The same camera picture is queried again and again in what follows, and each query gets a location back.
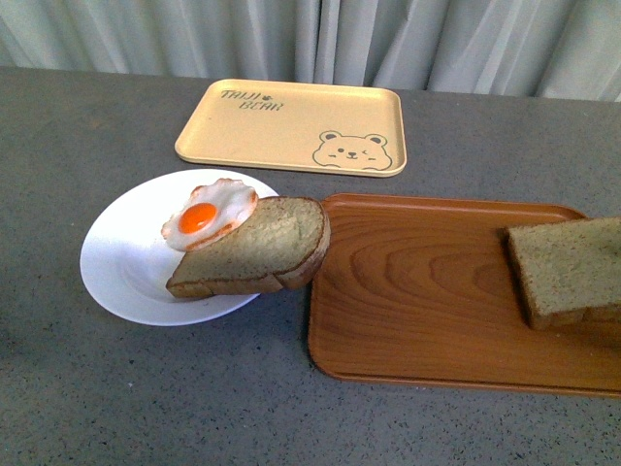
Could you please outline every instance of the toast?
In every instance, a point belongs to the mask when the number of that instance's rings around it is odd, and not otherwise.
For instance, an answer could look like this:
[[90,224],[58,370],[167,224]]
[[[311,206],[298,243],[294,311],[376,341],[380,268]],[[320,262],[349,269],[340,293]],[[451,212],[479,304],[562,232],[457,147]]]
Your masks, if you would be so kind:
[[621,216],[507,229],[529,325],[621,322]]
[[187,252],[166,288],[178,298],[294,289],[311,281],[330,244],[330,222],[307,197],[260,199],[242,226]]

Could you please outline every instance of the speckled surface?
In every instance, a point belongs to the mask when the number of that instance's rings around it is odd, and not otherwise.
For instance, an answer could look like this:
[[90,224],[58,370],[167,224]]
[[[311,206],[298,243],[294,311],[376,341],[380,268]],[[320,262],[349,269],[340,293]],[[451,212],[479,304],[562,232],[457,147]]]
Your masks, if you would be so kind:
[[[98,306],[80,277],[86,232],[131,187],[199,168],[174,142],[208,84],[0,68],[0,464],[621,464],[620,400],[325,376],[306,289],[182,327]],[[395,178],[236,170],[316,198],[621,213],[620,104],[399,94],[409,163]]]

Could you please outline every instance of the white curtain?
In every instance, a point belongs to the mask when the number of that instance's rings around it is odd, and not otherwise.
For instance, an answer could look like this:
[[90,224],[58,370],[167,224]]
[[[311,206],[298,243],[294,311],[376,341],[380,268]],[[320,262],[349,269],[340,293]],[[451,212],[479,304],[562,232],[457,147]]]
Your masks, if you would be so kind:
[[621,0],[0,0],[0,65],[621,101]]

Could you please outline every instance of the egg white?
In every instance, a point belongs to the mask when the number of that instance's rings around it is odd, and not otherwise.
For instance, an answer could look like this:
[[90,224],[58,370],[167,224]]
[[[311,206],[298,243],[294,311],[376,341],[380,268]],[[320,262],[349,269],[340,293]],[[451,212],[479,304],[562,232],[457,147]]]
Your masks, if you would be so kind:
[[[213,184],[197,186],[183,208],[164,223],[162,236],[174,250],[203,248],[239,228],[254,212],[258,199],[254,188],[240,180],[221,178]],[[183,213],[204,202],[217,208],[213,221],[194,233],[182,233],[179,223]]]

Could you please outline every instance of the bear illustration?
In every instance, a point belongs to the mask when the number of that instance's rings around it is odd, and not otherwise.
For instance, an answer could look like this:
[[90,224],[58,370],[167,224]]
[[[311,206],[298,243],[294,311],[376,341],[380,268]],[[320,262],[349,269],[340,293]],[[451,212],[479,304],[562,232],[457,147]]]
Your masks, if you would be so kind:
[[343,136],[339,131],[324,131],[321,145],[312,159],[323,167],[356,170],[386,170],[392,159],[386,153],[386,138],[379,134]]

